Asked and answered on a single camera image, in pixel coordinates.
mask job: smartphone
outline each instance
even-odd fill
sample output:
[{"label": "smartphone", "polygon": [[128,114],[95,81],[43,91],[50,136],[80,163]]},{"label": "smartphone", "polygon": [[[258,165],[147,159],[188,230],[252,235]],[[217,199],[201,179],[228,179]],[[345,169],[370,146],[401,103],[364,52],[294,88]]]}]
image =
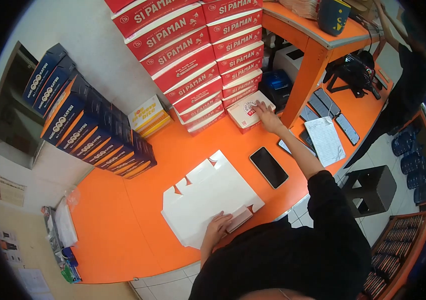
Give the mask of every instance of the smartphone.
[{"label": "smartphone", "polygon": [[265,147],[259,148],[249,159],[273,189],[279,188],[288,179],[288,174]]}]

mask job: shelf leg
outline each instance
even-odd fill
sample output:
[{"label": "shelf leg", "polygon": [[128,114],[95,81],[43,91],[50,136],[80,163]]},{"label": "shelf leg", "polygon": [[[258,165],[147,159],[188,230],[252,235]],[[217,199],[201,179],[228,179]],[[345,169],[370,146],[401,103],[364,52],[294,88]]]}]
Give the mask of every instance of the shelf leg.
[{"label": "shelf leg", "polygon": [[316,89],[316,84],[323,74],[332,52],[333,50],[327,50],[315,40],[308,39],[305,56],[281,116],[281,121],[286,127],[293,127],[311,93]]}]

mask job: person's hand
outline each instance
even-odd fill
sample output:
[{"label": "person's hand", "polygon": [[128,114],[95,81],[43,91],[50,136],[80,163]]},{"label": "person's hand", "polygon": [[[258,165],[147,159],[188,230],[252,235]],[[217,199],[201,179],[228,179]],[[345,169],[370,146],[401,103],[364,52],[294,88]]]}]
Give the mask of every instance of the person's hand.
[{"label": "person's hand", "polygon": [[275,115],[271,106],[266,107],[264,102],[260,103],[258,100],[256,100],[256,105],[257,106],[252,106],[252,108],[256,111],[258,117],[263,122],[263,126],[266,131],[275,135],[280,135],[281,131],[284,129],[287,130],[286,126],[281,123],[280,118]]},{"label": "person's hand", "polygon": [[213,248],[223,237],[226,228],[231,224],[231,218],[233,218],[231,213],[224,214],[223,211],[213,217],[208,224],[208,228],[206,228],[205,237],[201,244],[201,251],[211,253]]}]

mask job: person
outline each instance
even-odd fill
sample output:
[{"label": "person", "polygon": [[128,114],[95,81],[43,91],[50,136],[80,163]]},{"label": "person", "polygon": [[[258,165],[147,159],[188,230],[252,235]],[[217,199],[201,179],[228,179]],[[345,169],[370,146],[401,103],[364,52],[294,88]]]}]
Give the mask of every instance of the person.
[{"label": "person", "polygon": [[[391,131],[394,132],[394,130],[397,131],[408,122],[419,110],[420,104],[426,96],[426,41],[421,30],[416,27],[412,18],[404,11],[401,15],[402,23],[406,29],[406,32],[404,32],[396,24],[396,21],[385,12],[385,7],[380,0],[373,0],[373,2],[378,7],[379,20],[383,27],[386,42],[398,52],[403,71],[388,96],[388,105],[380,113],[375,125],[356,153],[345,165],[345,169],[363,157],[378,137]],[[393,37],[387,18],[411,50]]]},{"label": "person", "polygon": [[308,181],[313,228],[292,228],[288,216],[258,225],[213,249],[231,223],[221,212],[207,227],[201,270],[190,300],[352,300],[370,271],[371,249],[329,171],[264,102],[253,109],[278,135]]}]

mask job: red food box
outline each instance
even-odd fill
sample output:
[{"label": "red food box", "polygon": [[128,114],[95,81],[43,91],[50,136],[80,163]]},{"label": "red food box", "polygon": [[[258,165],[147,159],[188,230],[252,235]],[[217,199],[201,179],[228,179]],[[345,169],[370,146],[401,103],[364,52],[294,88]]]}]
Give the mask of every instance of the red food box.
[{"label": "red food box", "polygon": [[213,51],[216,59],[219,59],[241,47],[260,41],[261,29],[261,25],[258,25],[227,36],[224,39],[213,43]]},{"label": "red food box", "polygon": [[206,44],[195,51],[186,54],[172,64],[159,70],[151,76],[156,85],[164,93],[188,75],[214,62],[213,46]]},{"label": "red food box", "polygon": [[178,113],[183,113],[188,108],[192,107],[199,101],[211,96],[212,94],[217,93],[222,88],[221,77],[218,76],[213,80],[203,84],[198,87],[196,90],[187,94],[183,98],[179,99],[175,103],[173,103],[173,107],[176,109]]},{"label": "red food box", "polygon": [[208,27],[208,33],[210,34],[210,42],[216,43],[225,37],[245,29],[261,25],[262,15],[262,9],[255,9],[234,14],[232,16],[206,24]]},{"label": "red food box", "polygon": [[183,122],[181,118],[179,120],[181,125],[183,125],[186,129],[191,129],[195,127],[196,125],[198,125],[199,123],[203,122],[204,120],[209,119],[210,117],[222,111],[224,111],[223,104],[221,103],[221,101],[219,101],[213,105],[210,105],[210,107],[198,113],[196,116],[192,117],[187,122]]},{"label": "red food box", "polygon": [[112,12],[111,19],[121,34],[127,38],[154,20],[195,2],[195,0],[135,0],[117,13]]},{"label": "red food box", "polygon": [[164,45],[143,58],[140,63],[150,75],[154,75],[162,68],[208,43],[208,31],[204,26]]},{"label": "red food box", "polygon": [[206,23],[263,7],[263,0],[218,0],[200,3],[205,12]]},{"label": "red food box", "polygon": [[241,90],[237,93],[234,93],[233,95],[229,96],[228,98],[222,99],[223,106],[225,109],[227,109],[229,106],[234,104],[236,101],[241,100],[241,98],[246,97],[249,94],[252,94],[254,92],[258,91],[258,84],[251,85],[250,87],[247,87],[244,90]]},{"label": "red food box", "polygon": [[223,98],[223,93],[221,91],[216,92],[212,94],[211,96],[197,102],[195,105],[188,108],[184,112],[182,113],[176,112],[176,114],[180,118],[180,121],[187,122],[188,120],[192,119],[193,117],[198,115],[200,112],[206,110],[210,106],[215,105],[218,102],[222,102],[221,101],[222,98]]},{"label": "red food box", "polygon": [[183,98],[186,94],[191,93],[199,86],[216,78],[220,72],[218,71],[218,64],[214,61],[206,67],[197,70],[194,74],[189,75],[175,86],[164,92],[164,95],[171,104]]},{"label": "red food box", "polygon": [[249,61],[244,63],[236,68],[232,69],[228,73],[221,74],[221,80],[223,81],[223,86],[230,84],[241,76],[245,76],[246,74],[250,74],[254,70],[260,69],[261,64],[263,63],[263,57],[255,59],[253,61]]},{"label": "red food box", "polygon": [[109,6],[111,12],[115,13],[120,11],[123,7],[132,3],[133,0],[104,0]]},{"label": "red food box", "polygon": [[141,61],[174,39],[206,25],[201,4],[193,3],[153,21],[125,39],[125,44]]},{"label": "red food box", "polygon": [[188,132],[191,136],[196,136],[198,133],[204,131],[214,123],[218,122],[222,118],[226,116],[224,110],[217,113],[216,115],[213,115],[209,117],[208,119],[204,120],[203,122],[199,123],[198,125],[188,129]]},{"label": "red food box", "polygon": [[247,87],[257,85],[258,82],[261,81],[262,75],[263,72],[261,71],[261,69],[256,69],[250,74],[241,76],[232,83],[223,86],[223,98],[228,98],[234,93],[244,90]]},{"label": "red food box", "polygon": [[262,58],[263,48],[263,41],[258,41],[216,59],[220,73],[224,74],[246,62]]}]

